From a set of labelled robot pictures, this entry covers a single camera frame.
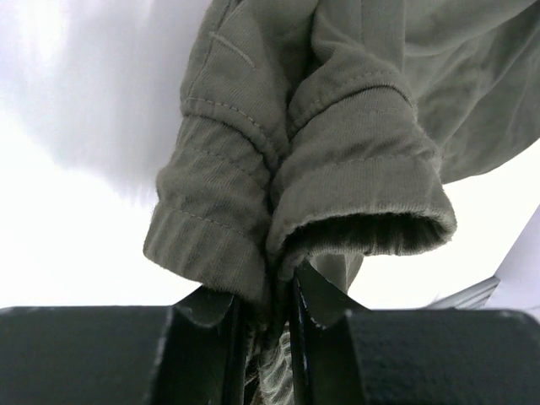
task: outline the seam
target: seam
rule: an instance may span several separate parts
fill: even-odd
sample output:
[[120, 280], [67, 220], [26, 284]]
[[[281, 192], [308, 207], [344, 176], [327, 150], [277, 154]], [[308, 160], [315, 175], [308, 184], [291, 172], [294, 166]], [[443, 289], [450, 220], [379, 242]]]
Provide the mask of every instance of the seam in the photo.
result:
[[[326, 98], [332, 98], [332, 96], [334, 96], [335, 94], [339, 93], [344, 87], [347, 87], [348, 85], [350, 85], [351, 83], [354, 83], [356, 81], [359, 81], [361, 80], [362, 78], [368, 78], [370, 76], [384, 76], [385, 74], [395, 74], [394, 72], [390, 71], [390, 70], [378, 70], [376, 72], [368, 72], [368, 73], [362, 73], [358, 76], [355, 76], [353, 78], [350, 78], [348, 79], [347, 81], [343, 82], [342, 84], [340, 84], [339, 86], [337, 86], [334, 90], [332, 90], [330, 93], [326, 93], [324, 94], [324, 96]], [[370, 86], [371, 88], [376, 88], [376, 87], [390, 87], [392, 89], [395, 89], [396, 91], [398, 91], [402, 96], [403, 98], [410, 104], [409, 100], [408, 100], [408, 97], [400, 90], [397, 89], [396, 86], [392, 86], [392, 85], [389, 85], [389, 84], [373, 84], [372, 86]], [[356, 94], [360, 94], [362, 93], [363, 90], [359, 91], [359, 92], [356, 92], [355, 94], [351, 94], [351, 95], [356, 95]], [[321, 98], [322, 97], [319, 97], [318, 99], [316, 99], [315, 101], [313, 101], [310, 105], [308, 105], [301, 113], [300, 113], [300, 116], [298, 118], [296, 118], [294, 121], [293, 121], [293, 127], [300, 127], [299, 123], [304, 121], [305, 118], [311, 114], [313, 114], [313, 112], [311, 111], [311, 109], [316, 106], [316, 105], [320, 105], [321, 108], [323, 107], [322, 106], [322, 103], [321, 103]]]
[[262, 127], [261, 127], [261, 124], [257, 123], [257, 121], [255, 121], [253, 118], [251, 118], [250, 116], [248, 116], [244, 111], [242, 110], [239, 110], [238, 108], [236, 107], [233, 107], [232, 105], [228, 105], [228, 104], [224, 104], [224, 103], [216, 103], [214, 101], [211, 101], [211, 100], [205, 100], [205, 99], [198, 99], [198, 98], [195, 98], [195, 97], [188, 97], [186, 99], [186, 101], [189, 101], [189, 100], [192, 100], [192, 101], [200, 101], [202, 103], [207, 103], [207, 104], [210, 104], [210, 105], [216, 105], [218, 107], [225, 107], [225, 108], [228, 108], [229, 110], [232, 110], [232, 111], [235, 111], [235, 112], [238, 112], [239, 114], [241, 114], [244, 118], [247, 118], [251, 124], [253, 124], [261, 133], [262, 135], [264, 135], [264, 137], [268, 140], [269, 142], [269, 139], [267, 138], [266, 134], [262, 131]]
[[239, 110], [238, 108], [233, 107], [232, 105], [228, 105], [228, 104], [225, 104], [225, 103], [216, 103], [216, 102], [211, 101], [211, 100], [199, 99], [199, 98], [196, 98], [196, 97], [188, 97], [184, 101], [196, 101], [196, 102], [200, 102], [200, 103], [206, 103], [206, 104], [210, 104], [210, 105], [217, 106], [217, 107], [224, 107], [224, 108], [227, 108], [227, 109], [229, 109], [231, 111], [237, 112], [238, 114], [240, 114], [241, 116], [246, 118], [257, 129], [257, 131], [267, 140], [268, 144], [270, 144], [270, 146], [272, 147], [272, 150], [275, 153], [275, 155], [278, 156], [278, 153], [276, 152], [276, 148], [275, 148], [273, 142], [270, 140], [268, 135], [262, 130], [262, 125], [259, 124], [257, 121], [255, 121], [255, 119], [251, 118], [244, 111]]
[[[221, 12], [221, 17], [219, 18], [219, 22], [218, 22], [216, 28], [219, 29], [219, 27], [221, 26], [221, 24], [224, 22], [225, 16], [226, 16], [227, 13], [229, 12], [230, 4], [231, 4], [231, 1], [227, 2], [227, 4], [225, 5], [225, 7], [223, 8], [223, 11]], [[195, 77], [193, 78], [192, 83], [190, 84], [189, 89], [187, 90], [187, 94], [188, 94], [188, 95], [190, 95], [190, 94], [192, 93], [193, 86], [195, 85], [195, 83], [196, 83], [197, 80], [199, 79], [199, 76], [201, 75], [201, 72], [203, 71], [203, 69], [206, 67], [206, 64], [208, 63], [208, 59], [210, 58], [210, 53], [212, 53], [212, 45], [213, 45], [213, 41], [210, 41], [210, 44], [208, 44], [208, 49], [206, 50], [206, 53], [204, 54], [204, 60], [202, 61], [202, 65], [201, 65], [201, 67], [197, 70], [197, 74], [196, 74]]]
[[[349, 160], [344, 160], [343, 162], [337, 162], [337, 163], [331, 163], [331, 164], [328, 164], [328, 165], [323, 165], [321, 167], [317, 167], [316, 169], [313, 169], [313, 170], [309, 170], [307, 172], [305, 172], [297, 181], [296, 183], [300, 183], [302, 181], [304, 181], [307, 177], [311, 177], [313, 176], [314, 173], [317, 173], [317, 172], [320, 172], [320, 171], [323, 171], [325, 169], [328, 169], [328, 168], [332, 168], [332, 167], [338, 167], [338, 166], [345, 166], [345, 165], [350, 165], [352, 163], [363, 163], [363, 162], [369, 162], [371, 160], [377, 160], [377, 159], [411, 159], [411, 160], [415, 160], [415, 159], [418, 159], [418, 160], [422, 160], [422, 161], [425, 161], [425, 159], [420, 159], [420, 158], [415, 158], [414, 156], [408, 156], [406, 154], [388, 154], [388, 155], [384, 155], [384, 156], [374, 156], [372, 158], [355, 158], [355, 159], [349, 159]], [[278, 194], [280, 196], [283, 195], [283, 193], [285, 192], [285, 186], [281, 186], [279, 188], [279, 191], [278, 191]]]
[[261, 186], [257, 180], [255, 180], [255, 178], [247, 171], [245, 171], [244, 169], [242, 169], [241, 167], [239, 167], [233, 160], [229, 159], [229, 158], [226, 158], [224, 157], [223, 155], [221, 154], [216, 154], [214, 152], [209, 152], [207, 150], [203, 150], [203, 149], [199, 149], [199, 148], [193, 148], [191, 146], [188, 146], [188, 147], [184, 147], [182, 148], [182, 150], [193, 150], [195, 152], [199, 152], [201, 154], [206, 154], [208, 156], [213, 156], [215, 158], [218, 158], [218, 159], [221, 159], [223, 160], [224, 162], [227, 162], [229, 163], [230, 165], [234, 166], [237, 170], [241, 171], [242, 173], [244, 173], [246, 176], [248, 176], [250, 178], [250, 180], [252, 180], [255, 185], [262, 191], [262, 192], [265, 192], [264, 190], [264, 187]]
[[[331, 108], [331, 107], [335, 106], [336, 104], [338, 104], [338, 103], [340, 103], [340, 102], [342, 102], [344, 100], [346, 100], [346, 99], [340, 100], [340, 101], [332, 104], [328, 108]], [[348, 122], [356, 121], [361, 116], [367, 117], [367, 116], [377, 116], [377, 115], [384, 115], [384, 114], [398, 114], [398, 113], [401, 113], [401, 112], [403, 112], [403, 108], [388, 108], [388, 109], [381, 109], [381, 110], [361, 111], [361, 112], [357, 113], [355, 116], [351, 116], [348, 119], [346, 119], [344, 121], [341, 121], [341, 123], [346, 124]], [[300, 130], [297, 131], [297, 132], [294, 132], [294, 128], [291, 128], [289, 131], [292, 132], [291, 136], [289, 138], [290, 142], [293, 141], [294, 139], [296, 139], [296, 137], [298, 137], [300, 135]]]
[[188, 217], [191, 217], [191, 218], [195, 218], [195, 219], [200, 219], [201, 221], [203, 222], [208, 222], [210, 224], [214, 224], [214, 225], [217, 225], [221, 228], [225, 228], [227, 230], [230, 230], [231, 232], [234, 232], [240, 236], [242, 236], [243, 238], [246, 238], [248, 239], [249, 241], [252, 242], [251, 238], [249, 238], [244, 232], [242, 232], [241, 230], [238, 230], [237, 228], [233, 228], [232, 226], [230, 225], [227, 225], [227, 224], [222, 224], [218, 221], [215, 221], [213, 219], [209, 219], [209, 218], [204, 218], [204, 217], [201, 217], [199, 215], [196, 215], [194, 213], [188, 213], [187, 211], [183, 211], [179, 208], [174, 208], [174, 207], [171, 207], [170, 205], [166, 204], [166, 203], [163, 203], [163, 202], [160, 202], [160, 204], [162, 204], [165, 208], [168, 208], [170, 211], [172, 211], [173, 213], [182, 213], [184, 215], [187, 215]]
[[238, 46], [236, 46], [235, 44], [233, 44], [232, 42], [230, 42], [229, 40], [227, 40], [227, 38], [225, 38], [224, 36], [222, 35], [219, 35], [219, 34], [216, 34], [215, 32], [209, 32], [208, 33], [208, 36], [210, 38], [214, 38], [216, 41], [218, 41], [221, 45], [227, 47], [228, 49], [230, 49], [231, 51], [233, 51], [234, 53], [236, 53], [239, 57], [241, 57], [242, 59], [244, 59], [244, 61], [250, 65], [250, 67], [252, 69], [255, 69], [255, 63], [251, 60], [251, 58], [249, 56], [246, 55], [245, 52], [243, 52]]

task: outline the fabric fold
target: fabric fold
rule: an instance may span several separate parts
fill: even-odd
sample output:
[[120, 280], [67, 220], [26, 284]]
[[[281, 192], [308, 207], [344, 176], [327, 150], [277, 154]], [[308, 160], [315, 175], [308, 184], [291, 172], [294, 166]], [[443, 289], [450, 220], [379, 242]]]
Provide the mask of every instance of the fabric fold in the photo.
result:
[[269, 178], [262, 157], [236, 130], [185, 118], [177, 150], [158, 176], [144, 255], [184, 278], [268, 306]]
[[272, 184], [267, 254], [278, 277], [321, 253], [402, 256], [445, 244], [456, 219], [440, 162], [393, 89], [351, 95], [313, 117]]

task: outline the gray fabric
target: gray fabric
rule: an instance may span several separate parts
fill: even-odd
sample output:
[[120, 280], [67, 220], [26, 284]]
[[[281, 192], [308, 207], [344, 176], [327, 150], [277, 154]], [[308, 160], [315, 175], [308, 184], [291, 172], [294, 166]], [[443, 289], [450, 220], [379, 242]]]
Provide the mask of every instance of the gray fabric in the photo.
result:
[[532, 0], [213, 1], [144, 254], [252, 303], [265, 403], [292, 401], [295, 266], [445, 244], [442, 184], [538, 139], [539, 27]]

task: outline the white background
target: white background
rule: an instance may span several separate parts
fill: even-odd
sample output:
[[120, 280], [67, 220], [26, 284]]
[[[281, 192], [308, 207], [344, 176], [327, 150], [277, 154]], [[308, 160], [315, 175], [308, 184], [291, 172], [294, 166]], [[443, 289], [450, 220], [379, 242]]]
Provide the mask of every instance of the white background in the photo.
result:
[[[197, 287], [148, 262], [142, 245], [207, 4], [0, 0], [0, 307], [167, 305]], [[532, 173], [540, 143], [449, 185], [454, 241], [367, 259], [351, 295], [414, 308], [493, 275], [540, 203]], [[537, 268], [531, 260], [520, 266]]]

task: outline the black metal frame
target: black metal frame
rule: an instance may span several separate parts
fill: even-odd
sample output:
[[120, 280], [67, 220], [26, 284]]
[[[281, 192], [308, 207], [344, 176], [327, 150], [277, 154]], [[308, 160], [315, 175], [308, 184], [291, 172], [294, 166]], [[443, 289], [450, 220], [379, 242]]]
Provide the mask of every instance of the black metal frame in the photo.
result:
[[[540, 403], [540, 326], [515, 311], [369, 311], [308, 263], [290, 316], [297, 405]], [[201, 287], [167, 307], [0, 310], [0, 404], [241, 405], [246, 314]]]

